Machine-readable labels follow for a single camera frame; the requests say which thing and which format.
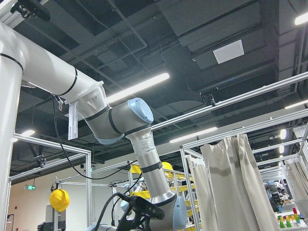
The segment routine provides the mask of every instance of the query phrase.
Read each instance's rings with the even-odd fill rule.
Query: dark ceiling
[[[30,18],[14,29],[93,79],[103,80],[107,95],[168,72],[169,80],[132,96],[150,105],[157,124],[207,106],[200,92],[210,88],[219,88],[213,94],[219,102],[307,71],[307,29],[294,25],[306,4],[302,0],[49,0],[44,6],[51,13],[50,22]],[[245,54],[218,64],[213,50],[240,39]],[[154,141],[160,145],[192,131],[263,115],[307,96],[303,81],[156,130]],[[64,143],[91,150],[95,162],[133,152],[127,139],[98,144],[84,121],[79,122],[79,138],[67,141],[67,113],[67,106],[57,111]],[[279,143],[270,137],[304,122],[306,118],[249,133],[251,146]],[[38,138],[57,141],[52,97],[39,88],[22,87],[16,132],[30,128]],[[295,150],[289,146],[285,154]],[[258,154],[257,161],[279,155],[277,150],[267,153]],[[33,157],[38,154],[48,160],[64,157],[51,148],[16,142],[11,175],[36,167]],[[182,169],[179,153],[162,159]]]

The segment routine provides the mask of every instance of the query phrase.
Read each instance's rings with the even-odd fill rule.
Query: ceiling vent
[[[244,54],[242,40],[230,43],[213,51],[218,64],[234,59]]]

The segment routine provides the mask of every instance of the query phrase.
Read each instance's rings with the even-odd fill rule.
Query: yellow helmet
[[[56,189],[51,193],[49,201],[54,209],[62,212],[66,210],[69,205],[69,196],[64,189]]]
[[[163,169],[173,170],[172,165],[169,164],[168,162],[162,162],[162,164],[163,164]]]

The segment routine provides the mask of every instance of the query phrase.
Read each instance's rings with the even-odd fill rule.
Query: curtain fold
[[[308,176],[299,157],[285,160],[285,167],[297,200],[308,200]]]
[[[216,213],[219,231],[279,231],[247,136],[206,144],[201,151],[205,166],[191,169],[204,228],[216,230],[209,221]]]

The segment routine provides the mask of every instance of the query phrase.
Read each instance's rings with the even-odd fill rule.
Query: exit sign
[[[25,190],[35,190],[35,186],[34,185],[25,185]]]

